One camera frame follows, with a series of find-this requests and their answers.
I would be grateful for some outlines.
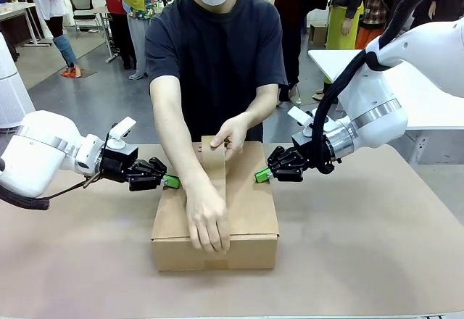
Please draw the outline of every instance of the t-shirt sleeve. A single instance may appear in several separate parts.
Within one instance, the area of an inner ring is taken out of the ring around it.
[[[154,18],[145,35],[146,71],[149,82],[159,76],[180,78],[179,59],[165,24]]]
[[[257,52],[256,87],[272,83],[287,84],[282,55],[282,26],[277,9],[264,3],[265,16],[261,21],[260,44]]]

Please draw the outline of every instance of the cardboard box in background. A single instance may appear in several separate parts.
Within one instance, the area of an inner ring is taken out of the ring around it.
[[[327,24],[311,24],[308,46],[314,49],[324,48],[327,41]]]
[[[185,191],[165,189],[152,232],[157,269],[274,268],[278,224],[273,195],[269,183],[254,181],[254,174],[265,167],[262,144],[257,142],[245,143],[243,152],[227,167],[225,196],[231,226],[231,248],[227,254],[208,254],[193,248],[187,225]]]

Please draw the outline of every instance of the gray garment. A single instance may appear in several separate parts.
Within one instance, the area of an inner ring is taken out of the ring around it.
[[[128,16],[130,37],[132,38],[133,49],[136,52],[137,70],[131,75],[131,80],[143,78],[146,73],[145,60],[145,33],[150,24],[150,20],[134,20]]]

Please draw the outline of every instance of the hand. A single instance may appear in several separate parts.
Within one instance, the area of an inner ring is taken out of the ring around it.
[[[343,21],[343,25],[341,26],[341,34],[343,36],[348,36],[349,32],[351,31],[352,26],[353,26],[353,19],[345,18],[345,21]]]
[[[211,183],[187,192],[187,221],[195,249],[227,252],[230,232],[224,199]]]
[[[225,160],[241,152],[247,137],[249,121],[246,114],[232,117],[224,122],[219,132],[211,141],[211,147],[218,147],[225,142],[227,150],[225,151]]]
[[[432,20],[435,17],[436,1],[433,1],[428,9],[428,17]]]

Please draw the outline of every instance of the chair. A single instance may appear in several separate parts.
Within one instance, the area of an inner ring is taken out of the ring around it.
[[[94,20],[96,24],[96,28],[99,30],[100,33],[100,24],[99,21],[96,18],[96,14],[89,13],[89,14],[76,14],[76,11],[90,11],[91,9],[94,9],[94,5],[92,3],[92,0],[70,0],[71,6],[72,6],[72,15],[74,18],[74,21],[78,20]],[[77,38],[79,36],[79,28],[78,28],[78,23],[75,22],[75,37]]]

